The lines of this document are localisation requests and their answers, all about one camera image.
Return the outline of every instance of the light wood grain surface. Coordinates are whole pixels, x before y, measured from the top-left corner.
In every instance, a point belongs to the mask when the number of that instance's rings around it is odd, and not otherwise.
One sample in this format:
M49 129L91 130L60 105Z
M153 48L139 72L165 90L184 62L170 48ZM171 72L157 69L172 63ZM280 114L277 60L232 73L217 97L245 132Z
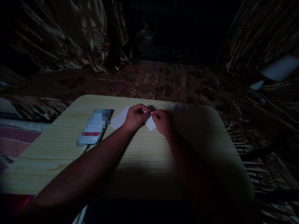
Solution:
M171 111L173 102L85 95L78 98L28 147L1 176L4 193L37 194L67 165L78 158L76 115L82 110L113 109L143 103L151 110ZM229 193L250 201L254 187L215 109L191 104L191 111L174 111L178 131L213 167ZM114 130L106 129L103 139ZM143 125L131 139L103 196L142 199L184 199L173 157L165 138Z

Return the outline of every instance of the fabric drape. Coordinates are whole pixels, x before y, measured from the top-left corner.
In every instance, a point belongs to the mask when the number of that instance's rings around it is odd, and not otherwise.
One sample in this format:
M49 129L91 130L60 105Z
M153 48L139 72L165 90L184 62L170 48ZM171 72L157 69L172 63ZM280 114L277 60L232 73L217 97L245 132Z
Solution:
M117 71L131 64L121 2L116 0L35 0L13 6L8 44L31 59L43 73L80 69Z

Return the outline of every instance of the lamp shade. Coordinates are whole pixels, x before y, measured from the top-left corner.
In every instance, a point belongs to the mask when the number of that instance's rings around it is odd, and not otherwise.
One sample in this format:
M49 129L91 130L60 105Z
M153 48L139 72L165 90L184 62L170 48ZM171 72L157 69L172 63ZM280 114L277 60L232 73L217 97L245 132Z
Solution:
M299 66L299 58L286 55L261 70L261 74L268 79L281 82Z

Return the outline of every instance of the white cable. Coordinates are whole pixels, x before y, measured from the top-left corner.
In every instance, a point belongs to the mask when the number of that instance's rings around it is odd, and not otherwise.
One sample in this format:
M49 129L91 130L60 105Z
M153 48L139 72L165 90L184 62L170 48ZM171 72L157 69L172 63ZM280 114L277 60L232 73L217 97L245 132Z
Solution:
M263 94L261 94L261 93L259 93L259 92L257 92L257 91L253 91L253 90L248 90L248 91L246 91L245 92L245 94L246 94L246 97L251 101L251 102L254 102L255 104L259 104L259 105L263 105L263 104L265 104L265 103L257 103L257 102L255 102L255 101L253 101L252 99L250 99L249 97L248 97L248 95L247 95L247 93L248 92L252 92L252 93L254 93L258 98L260 98L257 94L259 94L259 95L261 95L261 96L263 96L273 107L275 107L277 110L279 110L279 111L281 111L281 112L283 112L285 115L287 115L289 118L291 118L293 121L295 121L296 123L298 123L299 124L299 122L298 121L296 121L294 118L292 118L290 115L288 115L286 112L284 112L282 109L279 109L277 106L275 106L267 97L265 97Z

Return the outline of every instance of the paper piece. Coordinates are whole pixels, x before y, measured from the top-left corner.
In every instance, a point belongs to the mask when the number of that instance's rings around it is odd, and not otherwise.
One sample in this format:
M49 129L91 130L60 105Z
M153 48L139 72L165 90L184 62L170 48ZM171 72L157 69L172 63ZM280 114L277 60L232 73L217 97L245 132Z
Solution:
M186 109L186 110L191 110L191 109L190 109L190 105L189 105L189 104L185 104L185 109Z
M178 110L178 106L177 106L175 103L173 103L173 104L171 105L171 107L172 107L172 110Z
M179 107L180 110L185 110L185 105L184 104L180 104L178 107Z
M119 129L125 122L127 113L131 106L126 106L118 115L111 119L110 127L113 129Z
M152 131L156 128L156 125L155 125L155 122L153 121L152 115L148 119L144 120L144 123L150 131Z

